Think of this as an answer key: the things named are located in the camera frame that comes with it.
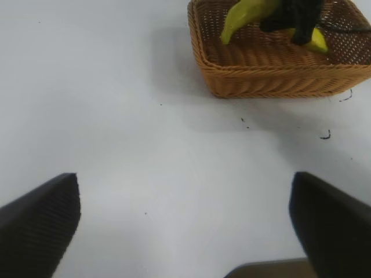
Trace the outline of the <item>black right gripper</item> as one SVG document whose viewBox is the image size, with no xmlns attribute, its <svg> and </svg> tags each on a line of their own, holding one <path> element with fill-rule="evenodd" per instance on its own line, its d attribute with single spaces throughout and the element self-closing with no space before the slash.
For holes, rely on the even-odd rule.
<svg viewBox="0 0 371 278">
<path fill-rule="evenodd" d="M 274 13 L 276 17 L 265 18 L 260 22 L 259 28 L 262 32 L 295 28 L 291 42 L 303 46 L 311 42 L 324 3 L 323 0 L 281 1 Z"/>
</svg>

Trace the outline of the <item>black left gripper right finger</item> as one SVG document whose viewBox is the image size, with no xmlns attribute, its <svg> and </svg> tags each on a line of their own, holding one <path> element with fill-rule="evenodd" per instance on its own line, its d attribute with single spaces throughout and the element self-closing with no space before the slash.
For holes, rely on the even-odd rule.
<svg viewBox="0 0 371 278">
<path fill-rule="evenodd" d="M 296 172 L 293 229 L 318 277 L 370 277 L 370 206 L 308 172 Z"/>
</svg>

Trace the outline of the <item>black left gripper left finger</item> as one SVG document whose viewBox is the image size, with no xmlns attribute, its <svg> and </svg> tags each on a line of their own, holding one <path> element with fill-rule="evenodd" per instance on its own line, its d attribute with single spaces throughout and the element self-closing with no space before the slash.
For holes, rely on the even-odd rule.
<svg viewBox="0 0 371 278">
<path fill-rule="evenodd" d="M 52 277 L 80 219 L 75 173 L 60 174 L 1 207 L 1 277 Z"/>
</svg>

